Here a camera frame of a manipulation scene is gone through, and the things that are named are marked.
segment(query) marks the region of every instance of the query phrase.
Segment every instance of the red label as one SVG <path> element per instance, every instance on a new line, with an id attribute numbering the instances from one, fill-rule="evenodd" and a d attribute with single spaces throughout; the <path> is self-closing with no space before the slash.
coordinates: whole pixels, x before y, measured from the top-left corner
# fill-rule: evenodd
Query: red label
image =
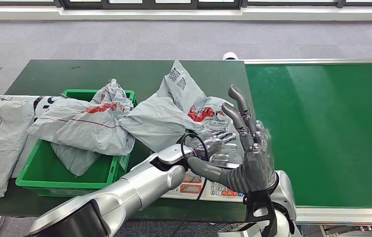
<path id="1" fill-rule="evenodd" d="M 218 115 L 224 115 L 224 113 L 222 111 L 214 112 L 211 107 L 203 107 L 201 110 L 196 110 L 196 107 L 194 105 L 190 108 L 190 111 L 187 114 L 187 116 L 189 116 L 193 121 L 196 122 L 201 122 L 206 117 L 216 117 Z"/>
<path id="2" fill-rule="evenodd" d="M 124 106 L 122 106 L 120 103 L 115 101 L 115 102 L 104 102 L 97 106 L 87 107 L 83 112 L 94 114 L 96 112 L 104 112 L 106 110 L 114 111 L 117 108 L 119 108 L 121 111 L 124 111 Z"/>
<path id="3" fill-rule="evenodd" d="M 201 183 L 202 179 L 196 176 L 192 176 L 190 174 L 186 174 L 186 176 L 183 179 L 184 183 Z"/>
<path id="4" fill-rule="evenodd" d="M 194 184 L 182 184 L 180 185 L 180 192 L 185 194 L 199 194 L 202 187 Z"/>

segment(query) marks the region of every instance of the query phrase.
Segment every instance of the black cable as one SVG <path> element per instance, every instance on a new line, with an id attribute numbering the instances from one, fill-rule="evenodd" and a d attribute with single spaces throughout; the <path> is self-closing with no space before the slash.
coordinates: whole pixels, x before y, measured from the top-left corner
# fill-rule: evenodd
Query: black cable
<path id="1" fill-rule="evenodd" d="M 180 149 L 181 149 L 181 154 L 183 155 L 183 157 L 186 157 L 186 154 L 184 154 L 184 149 L 183 149 L 183 147 L 184 147 L 184 143 L 185 143 L 185 141 L 186 141 L 186 137 L 192 137 L 192 138 L 195 137 L 195 138 L 197 138 L 197 139 L 200 141 L 200 143 L 202 144 L 203 149 L 204 149 L 204 151 L 205 151 L 205 158 L 206 158 L 206 161 L 209 161 L 209 155 L 208 155 L 208 153 L 207 153 L 207 148 L 206 148 L 205 143 L 203 142 L 203 140 L 202 140 L 198 135 L 196 135 L 196 134 L 194 134 L 194 133 L 187 133 L 186 135 L 184 135 L 184 136 L 181 138 L 181 141 L 180 141 Z M 198 201 L 198 200 L 200 199 L 200 197 L 202 196 L 202 194 L 203 194 L 203 190 L 205 190 L 205 187 L 206 187 L 206 182 L 207 182 L 207 178 L 205 178 L 205 180 L 203 181 L 202 189 L 200 190 L 199 195 L 198 195 L 198 198 L 196 199 L 196 201 Z M 189 215 L 190 215 L 191 212 L 192 212 L 192 208 L 190 208 L 189 213 L 187 213 L 186 219 L 189 218 Z M 184 220 L 181 221 L 181 222 L 177 225 L 177 227 L 174 229 L 174 231 L 170 234 L 169 237 L 173 237 L 173 236 L 177 233 L 177 231 L 180 229 L 180 227 L 183 226 L 184 222 L 185 222 Z"/>
<path id="2" fill-rule="evenodd" d="M 203 146 L 203 149 L 205 151 L 205 158 L 206 158 L 206 161 L 209 162 L 209 154 L 207 153 L 207 148 L 206 148 L 206 145 L 205 145 L 205 142 L 196 134 L 194 133 L 187 133 L 186 135 L 184 135 L 182 138 L 181 138 L 181 141 L 180 141 L 180 148 L 181 148 L 181 154 L 183 155 L 183 157 L 186 157 L 186 155 L 184 154 L 184 150 L 183 150 L 183 147 L 184 147 L 184 143 L 186 142 L 186 137 L 195 137 L 197 138 L 200 143 L 202 144 Z"/>

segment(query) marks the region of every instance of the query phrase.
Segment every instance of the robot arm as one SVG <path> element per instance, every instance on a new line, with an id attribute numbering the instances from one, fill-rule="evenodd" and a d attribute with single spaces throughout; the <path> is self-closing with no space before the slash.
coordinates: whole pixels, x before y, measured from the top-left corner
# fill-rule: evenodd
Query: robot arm
<path id="1" fill-rule="evenodd" d="M 183 147 L 186 157 L 194 153 Z M 34 237 L 112 237 L 136 211 L 149 206 L 183 181 L 186 168 L 180 144 L 174 144 L 132 168 L 111 185 L 74 197 L 35 220 Z"/>
<path id="2" fill-rule="evenodd" d="M 231 86 L 228 94 L 238 102 L 240 110 L 238 112 L 229 104 L 222 106 L 239 132 L 245 151 L 243 164 L 238 168 L 228 170 L 212 166 L 202 160 L 205 150 L 202 147 L 192 149 L 183 146 L 183 155 L 182 146 L 174 144 L 150 155 L 113 184 L 75 197 L 45 213 L 33 223 L 30 236 L 112 237 L 136 211 L 178 187 L 188 168 L 245 194 L 246 222 L 252 223 L 237 226 L 235 231 L 254 231 L 261 237 L 292 236 L 296 215 L 289 177 L 283 171 L 274 170 L 268 134 L 263 124 L 251 117 L 239 90 Z M 230 134 L 214 135 L 205 140 L 209 154 L 235 139 Z"/>

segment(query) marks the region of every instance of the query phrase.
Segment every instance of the green basket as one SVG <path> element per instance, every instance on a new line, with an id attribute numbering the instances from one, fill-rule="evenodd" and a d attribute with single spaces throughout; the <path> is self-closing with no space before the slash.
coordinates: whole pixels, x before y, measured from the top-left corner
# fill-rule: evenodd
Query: green basket
<path id="1" fill-rule="evenodd" d="M 90 101 L 98 90 L 68 89 L 62 94 L 74 99 Z M 125 90 L 137 105 L 135 93 Z M 130 154 L 126 156 L 101 155 L 80 177 L 73 175 L 59 160 L 50 142 L 38 140 L 16 179 L 16 185 L 39 196 L 74 197 L 84 195 L 115 182 L 127 171 Z"/>

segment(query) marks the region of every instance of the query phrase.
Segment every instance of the qr code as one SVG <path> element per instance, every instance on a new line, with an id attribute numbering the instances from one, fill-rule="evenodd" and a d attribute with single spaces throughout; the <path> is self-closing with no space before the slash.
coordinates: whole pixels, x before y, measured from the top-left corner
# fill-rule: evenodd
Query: qr code
<path id="1" fill-rule="evenodd" d="M 184 90 L 184 87 L 186 86 L 186 80 L 184 78 L 181 78 L 181 80 L 177 83 L 178 87 L 180 87 L 182 90 Z"/>
<path id="2" fill-rule="evenodd" d="M 168 74 L 168 78 L 170 78 L 173 82 L 175 82 L 179 76 L 180 73 L 175 68 L 173 68 Z"/>

